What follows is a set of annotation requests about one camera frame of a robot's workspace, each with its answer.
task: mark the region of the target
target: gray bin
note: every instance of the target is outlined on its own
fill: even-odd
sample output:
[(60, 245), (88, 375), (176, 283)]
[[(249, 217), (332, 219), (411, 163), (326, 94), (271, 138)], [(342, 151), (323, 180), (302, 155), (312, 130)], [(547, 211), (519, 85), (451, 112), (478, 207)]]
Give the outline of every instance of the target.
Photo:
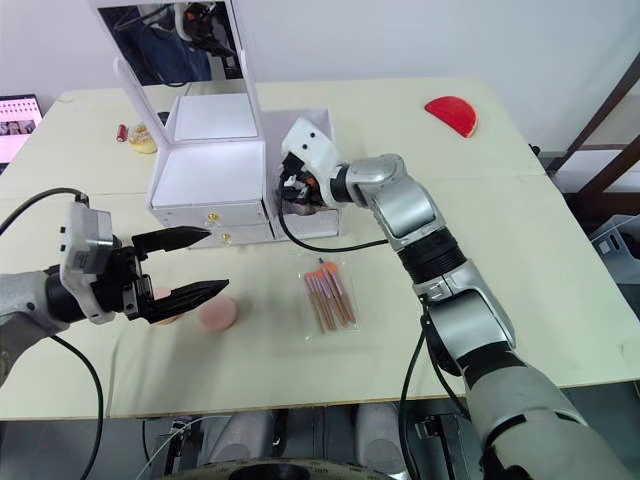
[(616, 283), (640, 284), (640, 260), (631, 255), (621, 233), (640, 241), (640, 217), (614, 215), (589, 235), (589, 240)]

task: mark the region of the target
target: cable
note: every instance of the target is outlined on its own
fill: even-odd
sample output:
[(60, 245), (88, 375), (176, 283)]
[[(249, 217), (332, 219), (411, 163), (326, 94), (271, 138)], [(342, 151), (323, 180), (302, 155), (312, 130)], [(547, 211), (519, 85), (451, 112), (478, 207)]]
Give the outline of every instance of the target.
[(277, 202), (278, 203), (278, 220), (280, 221), (280, 226), (282, 227), (282, 230), (284, 231), (285, 235), (287, 237), (289, 237), (289, 240), (291, 240), (296, 245), (298, 245), (298, 246), (300, 246), (302, 248), (306, 248), (307, 250), (311, 250), (313, 252), (340, 253), (340, 252), (352, 252), (354, 250), (362, 250), (363, 248), (375, 247), (375, 246), (378, 246), (378, 245), (384, 245), (386, 243), (389, 243), (388, 240), (376, 240), (375, 242), (362, 243), (360, 245), (354, 245), (352, 247), (342, 247), (342, 248), (314, 247), (313, 245), (309, 245), (308, 243), (304, 243), (302, 240), (299, 240), (298, 238), (296, 238), (293, 235), (293, 233), (291, 233), (291, 231), (287, 227), (287, 224), (284, 221), (284, 212), (283, 212), (284, 198), (282, 197), (282, 191), (283, 191), (283, 188), (284, 188), (284, 181), (285, 181), (284, 177), (281, 177), (280, 178), (280, 183), (278, 185), (278, 195), (280, 196), (280, 200)]
[(173, 437), (175, 437), (176, 435), (178, 435), (180, 433), (184, 433), (184, 431), (187, 429), (187, 427), (190, 427), (194, 423), (198, 423), (198, 422), (200, 422), (202, 420), (206, 420), (208, 418), (218, 418), (218, 417), (220, 417), (220, 415), (208, 415), (206, 417), (196, 418), (195, 420), (193, 420), (193, 421), (187, 423), (186, 425), (184, 425), (182, 428), (179, 428), (178, 430), (173, 432), (169, 436), (169, 438), (167, 438), (167, 440), (162, 445), (160, 445), (155, 452), (153, 452), (153, 455), (151, 455), (151, 458), (149, 459), (149, 461), (147, 463), (145, 463), (144, 467), (142, 467), (142, 470), (140, 470), (140, 472), (138, 472), (138, 475), (136, 475), (135, 480), (140, 480), (140, 478), (142, 478), (142, 475), (144, 475), (144, 472), (147, 470), (147, 468), (149, 468), (149, 465), (151, 465), (153, 463), (153, 461), (160, 454), (162, 449), (169, 444), (169, 442), (173, 439)]
[(9, 226), (13, 222), (15, 222), (15, 220), (33, 204), (39, 202), (43, 198), (47, 198), (52, 195), (58, 195), (61, 193), (70, 193), (72, 195), (75, 195), (76, 202), (88, 203), (89, 201), (88, 197), (84, 193), (82, 193), (80, 190), (76, 190), (75, 188), (58, 187), (58, 188), (52, 188), (50, 190), (45, 190), (44, 192), (34, 195), (29, 200), (27, 200), (26, 202), (24, 202), (22, 205), (20, 205), (18, 208), (15, 209), (0, 225), (0, 235), (2, 235), (7, 230), (7, 228), (9, 228)]
[(402, 457), (404, 458), (404, 463), (407, 466), (407, 471), (409, 473), (409, 477), (412, 480), (418, 480), (420, 478), (417, 470), (417, 466), (413, 455), (411, 455), (411, 450), (409, 449), (409, 439), (407, 436), (407, 392), (409, 391), (409, 385), (411, 384), (411, 377), (413, 375), (413, 369), (416, 365), (416, 361), (418, 360), (418, 356), (420, 355), (420, 351), (422, 350), (422, 343), (424, 342), (427, 345), (427, 351), (429, 353), (429, 359), (431, 360), (431, 364), (433, 365), (433, 369), (436, 372), (436, 377), (438, 381), (442, 385), (442, 387), (449, 395), (449, 398), (456, 405), (460, 414), (465, 417), (467, 420), (470, 419), (469, 410), (463, 405), (462, 401), (458, 398), (458, 396), (453, 392), (447, 380), (442, 375), (442, 370), (438, 365), (438, 361), (436, 359), (435, 353), (433, 352), (433, 348), (428, 340), (426, 333), (426, 325), (431, 323), (431, 316), (429, 312), (425, 309), (420, 319), (420, 324), (422, 325), (422, 331), (420, 332), (420, 338), (418, 339), (418, 343), (416, 344), (416, 348), (413, 351), (413, 355), (411, 356), (411, 361), (409, 362), (409, 367), (407, 368), (407, 373), (404, 377), (404, 383), (402, 385), (402, 394), (400, 395), (400, 407), (398, 411), (398, 436), (400, 437), (400, 449), (402, 450)]
[(453, 392), (452, 388), (447, 383), (447, 380), (444, 378), (444, 375), (442, 375), (442, 370), (438, 365), (438, 359), (436, 358), (436, 354), (433, 351), (433, 346), (429, 341), (429, 336), (426, 334), (426, 326), (432, 324), (431, 315), (429, 315), (429, 312), (427, 311), (426, 308), (424, 310), (424, 313), (422, 314), (420, 323), (422, 325), (422, 331), (425, 334), (425, 343), (427, 344), (427, 352), (429, 353), (429, 359), (431, 360), (431, 364), (433, 365), (433, 370), (436, 372), (436, 377), (438, 378), (440, 385), (442, 385), (442, 388), (445, 389), (451, 401), (455, 404), (455, 406), (460, 411), (460, 414), (467, 420), (471, 420), (471, 417), (469, 415), (469, 410), (467, 410), (467, 407), (464, 406), (462, 401)]
[(413, 455), (411, 455), (411, 450), (409, 449), (409, 439), (407, 436), (407, 392), (409, 391), (409, 384), (411, 383), (413, 368), (416, 366), (416, 361), (418, 360), (420, 350), (422, 350), (422, 343), (424, 341), (425, 333), (424, 331), (422, 331), (420, 332), (420, 338), (418, 339), (416, 348), (413, 351), (413, 355), (411, 356), (409, 368), (407, 368), (407, 374), (404, 377), (402, 394), (400, 395), (400, 407), (398, 409), (398, 436), (400, 437), (400, 449), (402, 450), (402, 457), (404, 458), (404, 463), (407, 466), (409, 477), (412, 480), (418, 480), (420, 476), (418, 475), (418, 469), (416, 467), (415, 460), (413, 459)]
[(131, 7), (129, 9), (129, 11), (127, 13), (125, 13), (122, 18), (120, 20), (118, 20), (116, 22), (116, 24), (113, 26), (113, 31), (114, 32), (122, 32), (123, 30), (126, 30), (127, 28), (131, 27), (132, 25), (135, 25), (138, 22), (143, 22), (144, 20), (147, 20), (148, 18), (153, 17), (154, 15), (159, 14), (160, 12), (163, 12), (164, 10), (166, 10), (167, 8), (169, 8), (171, 6), (171, 4), (166, 4), (160, 8), (156, 8), (155, 10), (153, 10), (150, 13), (147, 13), (146, 15), (142, 15), (141, 17), (136, 17), (132, 20), (129, 20), (128, 22), (124, 22), (121, 23), (125, 18), (127, 18), (129, 15), (131, 15), (131, 13), (133, 13), (133, 8), (137, 8), (137, 7)]
[(149, 461), (149, 450), (147, 450), (147, 421), (142, 419), (142, 449), (144, 450), (144, 458)]
[(84, 363), (84, 365), (89, 370), (89, 373), (91, 374), (91, 378), (93, 378), (93, 383), (96, 384), (96, 392), (98, 394), (98, 425), (96, 426), (96, 437), (95, 437), (95, 440), (93, 441), (93, 449), (91, 450), (91, 456), (89, 457), (89, 462), (87, 463), (87, 466), (84, 467), (84, 471), (80, 476), (80, 480), (85, 480), (89, 476), (89, 473), (93, 468), (93, 464), (96, 461), (96, 456), (98, 455), (98, 450), (100, 449), (100, 441), (102, 440), (102, 424), (104, 422), (104, 397), (102, 396), (102, 385), (100, 384), (100, 378), (98, 377), (98, 373), (96, 372), (96, 369), (93, 367), (89, 359), (85, 357), (80, 350), (78, 350), (76, 347), (74, 347), (67, 341), (61, 339), (57, 335), (53, 335), (51, 337), (51, 340), (59, 343), (60, 345), (65, 347), (67, 350), (71, 351), (71, 353), (76, 355), (80, 360), (82, 360), (82, 363)]
[[(158, 22), (152, 22), (152, 23), (145, 23), (144, 27), (142, 27), (142, 29), (140, 29), (140, 33), (138, 34), (138, 39), (139, 39), (139, 43), (142, 42), (142, 36), (145, 34), (145, 32), (148, 30), (151, 31), (151, 33), (161, 39), (161, 40), (168, 40), (168, 38), (160, 38), (159, 35), (154, 31), (155, 29), (153, 28), (153, 25), (155, 25)], [(180, 88), (180, 87), (184, 87), (187, 82), (180, 82), (180, 83), (170, 83), (165, 81), (164, 78), (162, 78), (162, 75), (160, 75), (160, 72), (158, 72), (156, 69), (154, 69), (151, 64), (149, 63), (149, 61), (147, 60), (147, 57), (144, 55), (144, 53), (142, 52), (142, 50), (140, 51), (140, 57), (142, 58), (142, 62), (144, 63), (145, 67), (147, 68), (147, 71), (149, 72), (149, 74), (155, 78), (156, 82), (161, 83), (167, 87), (171, 87), (171, 88)]]

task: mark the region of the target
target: tabletop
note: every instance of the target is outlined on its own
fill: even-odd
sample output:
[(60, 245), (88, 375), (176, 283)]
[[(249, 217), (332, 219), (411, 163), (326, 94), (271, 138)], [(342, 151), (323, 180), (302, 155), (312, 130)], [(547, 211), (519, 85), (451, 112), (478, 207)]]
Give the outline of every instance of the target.
[[(510, 315), (518, 353), (556, 384), (640, 377), (636, 317), (483, 83), (265, 84), (258, 92), (265, 109), (328, 106), (345, 158), (403, 155)], [(422, 111), (426, 101), (445, 94), (463, 96), (477, 108), (478, 130), (470, 139)], [(62, 99), (69, 103), (54, 105), (8, 175), (0, 177), (0, 218), (25, 196), (65, 185), (89, 193), (94, 208), (109, 210), (121, 238), (157, 229), (144, 204), (152, 158), (113, 140), (117, 123), (135, 121), (124, 94), (79, 91)], [(77, 124), (78, 136), (57, 135), (65, 124)], [(28, 164), (42, 166), (47, 175), (28, 174)], [(11, 227), (1, 240), (0, 271), (57, 263), (57, 232), (68, 201), (45, 200)], [(356, 207), (345, 209), (343, 225), (340, 238), (314, 242), (342, 246), (381, 235), (369, 212)], [(397, 256), (388, 247), (345, 254), (361, 328), (305, 340), (300, 255), (296, 246), (279, 242), (156, 253), (143, 263), (156, 287), (229, 278), (225, 293), (237, 301), (240, 314), (224, 333), (202, 330), (189, 313), (166, 326), (120, 315), (102, 326), (79, 322), (62, 337), (95, 364), (110, 417), (397, 399), (420, 329), (420, 307)], [(0, 389), (0, 418), (94, 417), (95, 392), (83, 369), (59, 345), (41, 341)], [(458, 379), (450, 380), (463, 392)], [(442, 395), (425, 357), (409, 396)]]

